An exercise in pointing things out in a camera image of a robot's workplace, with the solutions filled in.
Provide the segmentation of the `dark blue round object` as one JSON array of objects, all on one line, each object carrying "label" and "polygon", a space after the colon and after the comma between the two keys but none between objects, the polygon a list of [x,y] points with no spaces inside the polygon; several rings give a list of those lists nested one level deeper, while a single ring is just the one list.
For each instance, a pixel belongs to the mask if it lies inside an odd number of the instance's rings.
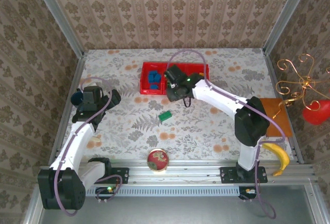
[{"label": "dark blue round object", "polygon": [[71,104],[78,107],[83,101],[83,93],[81,91],[75,92],[70,98]]}]

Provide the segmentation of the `red plastic storage bin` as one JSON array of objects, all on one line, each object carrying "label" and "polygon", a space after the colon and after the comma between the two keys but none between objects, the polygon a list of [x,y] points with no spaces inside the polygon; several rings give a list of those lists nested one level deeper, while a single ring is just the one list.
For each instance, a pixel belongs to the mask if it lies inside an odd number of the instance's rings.
[{"label": "red plastic storage bin", "polygon": [[182,72],[186,72],[187,71],[187,67],[188,67],[188,63],[170,63],[169,66],[167,67],[167,69],[172,68],[173,66],[176,66],[177,68],[179,68]]},{"label": "red plastic storage bin", "polygon": [[197,63],[188,63],[185,66],[185,73],[191,75],[193,73],[202,74],[209,80],[209,65],[206,64],[197,64]]},{"label": "red plastic storage bin", "polygon": [[[142,72],[140,77],[140,93],[144,95],[165,95],[166,94],[166,80],[164,77],[164,72],[166,70],[166,63],[162,62],[144,62],[142,65]],[[161,81],[157,84],[159,86],[158,90],[151,90],[148,83],[148,72],[155,71],[161,75]]]}]

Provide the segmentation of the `green flat lego brick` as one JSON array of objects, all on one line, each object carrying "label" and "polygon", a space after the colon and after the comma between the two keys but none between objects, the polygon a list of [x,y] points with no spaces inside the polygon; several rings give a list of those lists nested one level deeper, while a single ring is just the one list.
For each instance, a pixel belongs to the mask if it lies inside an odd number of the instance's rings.
[{"label": "green flat lego brick", "polygon": [[165,120],[170,119],[171,117],[172,117],[172,113],[170,111],[166,111],[158,115],[158,118],[161,123],[164,122]]}]

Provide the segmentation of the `round floral tin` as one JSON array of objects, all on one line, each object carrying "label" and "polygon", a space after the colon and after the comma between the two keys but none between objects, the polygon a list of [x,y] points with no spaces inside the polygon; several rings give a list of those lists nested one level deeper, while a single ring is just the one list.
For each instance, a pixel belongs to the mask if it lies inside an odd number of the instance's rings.
[{"label": "round floral tin", "polygon": [[153,149],[147,156],[147,165],[153,172],[165,171],[169,165],[169,156],[163,149]]}]

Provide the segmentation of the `orange wooden board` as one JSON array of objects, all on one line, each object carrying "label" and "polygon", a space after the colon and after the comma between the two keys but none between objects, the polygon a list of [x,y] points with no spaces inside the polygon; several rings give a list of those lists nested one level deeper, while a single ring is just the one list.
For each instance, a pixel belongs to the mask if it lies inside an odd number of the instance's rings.
[{"label": "orange wooden board", "polygon": [[282,100],[280,98],[261,98],[260,101],[266,115],[279,125],[286,137],[292,137],[293,132],[287,112],[283,105],[279,105]]}]

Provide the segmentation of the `yellow banana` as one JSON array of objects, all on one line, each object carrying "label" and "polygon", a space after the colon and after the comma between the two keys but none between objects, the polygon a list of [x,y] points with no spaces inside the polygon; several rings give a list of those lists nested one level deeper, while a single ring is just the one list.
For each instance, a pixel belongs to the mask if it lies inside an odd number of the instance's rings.
[{"label": "yellow banana", "polygon": [[275,143],[263,143],[262,148],[274,153],[280,161],[279,169],[274,171],[272,175],[274,177],[282,175],[284,170],[290,163],[290,158],[288,154],[279,145]]}]

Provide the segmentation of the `red heart ornament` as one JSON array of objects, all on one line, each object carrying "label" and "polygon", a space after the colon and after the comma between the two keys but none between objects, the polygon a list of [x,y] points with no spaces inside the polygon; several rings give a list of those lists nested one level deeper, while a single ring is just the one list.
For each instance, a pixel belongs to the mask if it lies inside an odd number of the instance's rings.
[{"label": "red heart ornament", "polygon": [[320,125],[330,119],[330,100],[318,100],[302,111],[303,118],[312,125]]}]

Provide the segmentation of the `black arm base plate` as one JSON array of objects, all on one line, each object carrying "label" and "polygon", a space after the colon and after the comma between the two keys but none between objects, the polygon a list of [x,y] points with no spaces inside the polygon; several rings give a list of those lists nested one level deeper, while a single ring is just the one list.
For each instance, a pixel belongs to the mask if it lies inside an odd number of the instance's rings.
[{"label": "black arm base plate", "polygon": [[[237,167],[221,167],[220,168],[221,182],[224,184],[229,183],[254,183],[255,182],[255,169],[246,171]],[[268,178],[266,170],[262,166],[257,168],[257,182],[267,183]]]},{"label": "black arm base plate", "polygon": [[123,184],[128,183],[128,167],[113,167],[109,158],[91,158],[88,163],[92,162],[101,162],[105,165],[105,174],[95,182],[96,184],[120,183],[120,178],[118,177],[118,175],[122,177]]}]

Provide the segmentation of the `long aluminium mounting rail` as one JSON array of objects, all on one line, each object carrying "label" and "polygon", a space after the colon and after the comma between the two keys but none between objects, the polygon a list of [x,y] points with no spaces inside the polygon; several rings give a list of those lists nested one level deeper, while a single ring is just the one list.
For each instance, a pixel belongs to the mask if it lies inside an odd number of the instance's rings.
[{"label": "long aluminium mounting rail", "polygon": [[[129,168],[130,186],[211,186],[221,185],[220,168],[235,166],[233,160],[171,160],[161,172],[149,169],[146,160],[112,160],[113,167]],[[273,176],[280,163],[260,161],[266,170],[267,185],[308,185],[317,183],[313,167],[308,164],[290,162],[283,174]]]}]

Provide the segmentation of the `aluminium frame post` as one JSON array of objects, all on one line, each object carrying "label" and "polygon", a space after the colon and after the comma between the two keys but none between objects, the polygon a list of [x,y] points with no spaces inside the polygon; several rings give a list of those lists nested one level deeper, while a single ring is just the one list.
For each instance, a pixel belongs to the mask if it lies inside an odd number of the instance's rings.
[{"label": "aluminium frame post", "polygon": [[84,55],[83,46],[78,41],[74,30],[69,24],[69,20],[66,18],[63,9],[60,7],[60,3],[57,0],[44,0],[44,2],[59,25],[59,28],[67,39],[71,49],[75,53],[78,60],[80,60]]},{"label": "aluminium frame post", "polygon": [[275,47],[276,43],[278,42],[280,36],[283,34],[285,27],[287,26],[289,20],[291,19],[300,1],[301,0],[286,1],[263,47],[263,52],[265,55],[269,55],[272,49]]}]

